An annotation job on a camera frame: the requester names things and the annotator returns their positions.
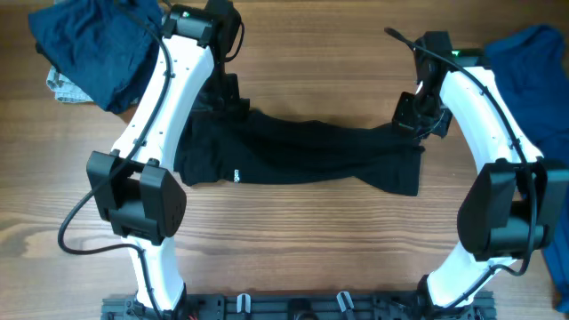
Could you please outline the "black polo shirt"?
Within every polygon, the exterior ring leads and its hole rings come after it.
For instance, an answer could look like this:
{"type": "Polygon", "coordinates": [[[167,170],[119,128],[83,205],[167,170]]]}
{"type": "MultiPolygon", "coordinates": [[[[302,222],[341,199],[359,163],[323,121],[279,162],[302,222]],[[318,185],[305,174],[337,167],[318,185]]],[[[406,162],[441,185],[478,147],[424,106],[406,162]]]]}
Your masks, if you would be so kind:
{"type": "Polygon", "coordinates": [[[285,121],[247,99],[196,101],[183,129],[174,170],[184,184],[290,185],[355,177],[382,191],[417,196],[417,140],[392,131],[346,128],[317,120],[285,121]]]}

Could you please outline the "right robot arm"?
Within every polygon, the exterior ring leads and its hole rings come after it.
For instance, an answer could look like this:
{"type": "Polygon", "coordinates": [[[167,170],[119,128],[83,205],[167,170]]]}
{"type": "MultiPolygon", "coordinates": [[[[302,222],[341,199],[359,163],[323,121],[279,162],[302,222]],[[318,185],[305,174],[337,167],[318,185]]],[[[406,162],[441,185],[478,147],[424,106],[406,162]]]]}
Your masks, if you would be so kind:
{"type": "Polygon", "coordinates": [[[459,317],[497,273],[524,275],[533,253],[551,243],[568,167],[526,137],[482,50],[453,48],[445,31],[414,41],[393,28],[385,31],[413,52],[417,75],[416,91],[399,98],[395,129],[421,140],[443,136],[455,120],[477,167],[457,214],[459,242],[421,279],[413,306],[425,319],[459,317]]]}

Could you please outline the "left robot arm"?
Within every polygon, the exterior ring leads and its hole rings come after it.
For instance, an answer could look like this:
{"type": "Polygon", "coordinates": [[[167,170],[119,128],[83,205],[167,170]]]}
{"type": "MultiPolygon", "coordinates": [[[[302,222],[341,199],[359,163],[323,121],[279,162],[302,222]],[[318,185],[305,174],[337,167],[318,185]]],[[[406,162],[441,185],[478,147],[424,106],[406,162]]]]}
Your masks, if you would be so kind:
{"type": "Polygon", "coordinates": [[[173,238],[187,198],[174,165],[191,113],[217,116],[249,107],[236,75],[225,71],[243,34],[230,1],[209,1],[203,9],[176,4],[164,18],[163,48],[135,115],[109,153],[93,152],[88,160],[100,217],[130,248],[138,284],[132,297],[104,300],[104,319],[188,315],[173,238]]]}

